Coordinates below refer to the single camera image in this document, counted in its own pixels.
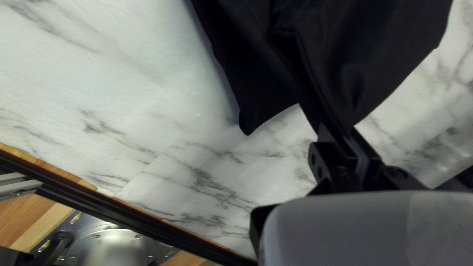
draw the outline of screw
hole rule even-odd
[[[392,166],[388,166],[385,168],[385,173],[389,176],[389,177],[392,177],[392,178],[396,178],[396,179],[406,179],[407,178],[407,175],[406,173],[404,173],[404,171],[396,168],[396,167],[392,167]]]
[[[332,171],[333,175],[341,179],[351,179],[350,172],[343,166],[337,166]]]

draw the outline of black fabric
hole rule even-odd
[[[435,49],[451,0],[191,0],[250,134],[299,103],[348,133]]]

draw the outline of marble tile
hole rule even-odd
[[[357,125],[387,164],[428,186],[473,164],[472,4],[454,2],[439,48]],[[248,211],[313,187],[305,152],[316,136],[298,106],[249,137],[222,113],[217,107],[202,118],[117,196],[253,257]]]
[[[113,194],[227,94],[176,0],[0,0],[0,138]]]
[[[315,186],[307,148],[316,135],[293,106],[245,136],[215,107],[117,197],[253,257],[249,213]]]
[[[298,106],[251,136],[182,0],[0,0],[0,141],[253,257],[249,211],[304,195]],[[473,163],[473,0],[357,128],[435,186]]]
[[[473,165],[473,1],[455,0],[439,45],[357,129],[385,163],[436,187]]]

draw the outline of wooden edge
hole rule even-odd
[[[49,163],[47,163],[47,162],[45,162],[45,161],[43,161],[43,160],[40,160],[40,159],[38,159],[38,158],[36,158],[36,157],[34,157],[34,156],[31,156],[31,155],[29,155],[29,154],[27,154],[27,153],[25,153],[25,152],[23,152],[23,151],[20,151],[20,150],[18,150],[18,149],[16,149],[16,148],[13,148],[13,147],[8,146],[8,145],[6,145],[6,144],[4,144],[4,143],[1,143],[1,142],[0,142],[0,150],[5,151],[5,152],[7,152],[7,153],[9,153],[9,154],[11,154],[11,155],[13,155],[13,156],[16,156],[16,157],[18,157],[18,158],[21,158],[21,159],[23,159],[23,160],[25,160],[25,161],[27,161],[27,162],[32,163],[32,164],[38,165],[38,166],[40,166],[41,168],[44,168],[45,170],[48,170],[48,171],[50,171],[50,172],[52,172],[52,173],[54,173],[54,174],[56,174],[56,175],[59,175],[59,176],[61,176],[61,177],[63,177],[63,178],[66,178],[66,179],[69,179],[69,180],[71,180],[71,181],[74,181],[74,182],[76,182],[76,183],[78,183],[78,184],[81,184],[81,185],[84,186],[84,187],[87,187],[87,188],[93,189],[93,190],[97,190],[97,187],[96,187],[96,186],[94,186],[94,185],[92,185],[91,183],[89,183],[89,182],[83,180],[82,178],[80,178],[80,177],[78,177],[78,176],[76,176],[76,175],[73,175],[73,174],[71,174],[71,173],[69,173],[69,172],[66,172],[66,171],[62,170],[61,168],[57,168],[57,167],[55,167],[55,166],[53,166],[53,165],[51,165],[51,164],[49,164]]]

